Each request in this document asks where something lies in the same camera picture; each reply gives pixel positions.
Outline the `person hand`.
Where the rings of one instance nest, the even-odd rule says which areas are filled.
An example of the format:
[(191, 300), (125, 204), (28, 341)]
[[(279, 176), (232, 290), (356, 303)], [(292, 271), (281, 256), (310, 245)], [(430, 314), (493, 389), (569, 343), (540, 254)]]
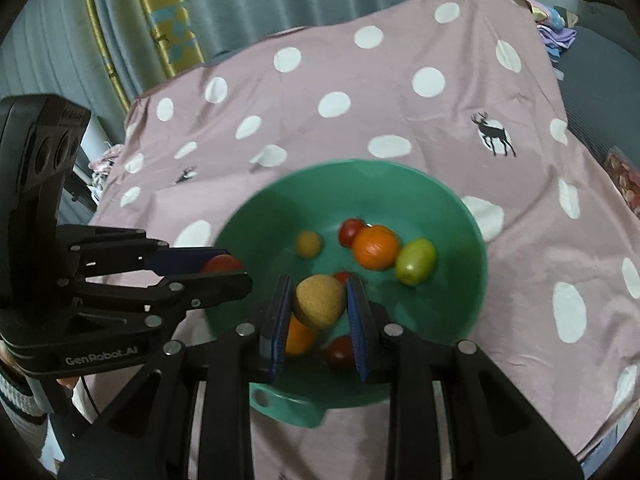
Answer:
[[(4, 341), (0, 342), (0, 354), (1, 354), (1, 363), (2, 365), (9, 371), (10, 374), (18, 377), (27, 377), (32, 378), (31, 374), (26, 374), (25, 371), (17, 364), (14, 359), (14, 355), (9, 352), (8, 348), (6, 348), (6, 344)], [(68, 390), (73, 390), (79, 382), (78, 377), (64, 377), (58, 378), (56, 382), (65, 387)]]

